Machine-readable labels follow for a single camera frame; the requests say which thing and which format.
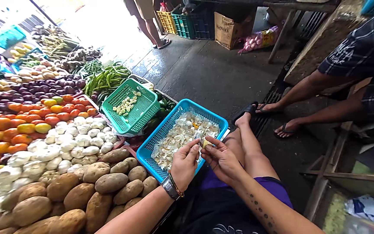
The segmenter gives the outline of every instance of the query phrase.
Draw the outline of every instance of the bracelet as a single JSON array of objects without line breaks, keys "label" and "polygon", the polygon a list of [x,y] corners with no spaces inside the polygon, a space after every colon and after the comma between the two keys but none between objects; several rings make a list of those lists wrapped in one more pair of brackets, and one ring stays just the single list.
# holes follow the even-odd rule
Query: bracelet
[{"label": "bracelet", "polygon": [[171,170],[168,170],[168,177],[169,177],[169,179],[171,180],[171,183],[174,185],[174,188],[175,188],[175,190],[177,191],[178,195],[179,195],[180,197],[184,197],[184,193],[183,193],[183,192],[180,192],[180,190],[178,189],[177,185],[176,185],[175,182],[174,182],[174,179],[172,178]]}]

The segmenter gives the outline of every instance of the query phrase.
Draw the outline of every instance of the plaid shirt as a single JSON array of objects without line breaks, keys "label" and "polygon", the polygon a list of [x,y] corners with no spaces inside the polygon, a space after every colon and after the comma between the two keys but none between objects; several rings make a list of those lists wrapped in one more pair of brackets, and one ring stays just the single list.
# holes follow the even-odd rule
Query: plaid shirt
[{"label": "plaid shirt", "polygon": [[363,96],[363,104],[374,117],[374,17],[353,30],[319,65],[318,70],[331,76],[365,79],[373,77]]}]

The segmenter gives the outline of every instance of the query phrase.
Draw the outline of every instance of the cardboard box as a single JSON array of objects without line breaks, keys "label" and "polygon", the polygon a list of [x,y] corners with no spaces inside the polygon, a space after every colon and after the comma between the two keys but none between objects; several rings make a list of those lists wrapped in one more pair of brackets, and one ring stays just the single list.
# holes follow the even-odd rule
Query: cardboard box
[{"label": "cardboard box", "polygon": [[228,50],[232,50],[241,37],[252,33],[256,11],[252,11],[240,23],[228,18],[221,13],[214,13],[214,40]]}]

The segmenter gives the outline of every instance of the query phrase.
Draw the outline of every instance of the hand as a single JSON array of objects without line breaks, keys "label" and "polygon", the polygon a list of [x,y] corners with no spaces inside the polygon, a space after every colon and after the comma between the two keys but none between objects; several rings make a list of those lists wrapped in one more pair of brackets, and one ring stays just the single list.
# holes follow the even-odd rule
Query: hand
[{"label": "hand", "polygon": [[223,142],[211,136],[206,136],[206,140],[215,146],[206,145],[205,149],[201,150],[202,158],[210,164],[217,178],[233,186],[234,182],[238,180],[239,173],[244,171],[244,169],[234,153]]},{"label": "hand", "polygon": [[180,192],[184,192],[193,180],[199,159],[199,140],[190,141],[174,154],[171,164],[171,176]]}]

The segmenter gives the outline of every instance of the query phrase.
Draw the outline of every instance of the yellow tomato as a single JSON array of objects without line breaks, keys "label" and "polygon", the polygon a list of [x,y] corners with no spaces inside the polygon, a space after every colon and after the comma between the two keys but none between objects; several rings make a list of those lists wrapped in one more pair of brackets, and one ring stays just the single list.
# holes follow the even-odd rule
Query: yellow tomato
[{"label": "yellow tomato", "polygon": [[34,124],[22,124],[17,126],[18,133],[30,134],[34,132],[34,129]]},{"label": "yellow tomato", "polygon": [[39,133],[47,133],[51,128],[49,124],[45,123],[35,125],[35,131]]}]

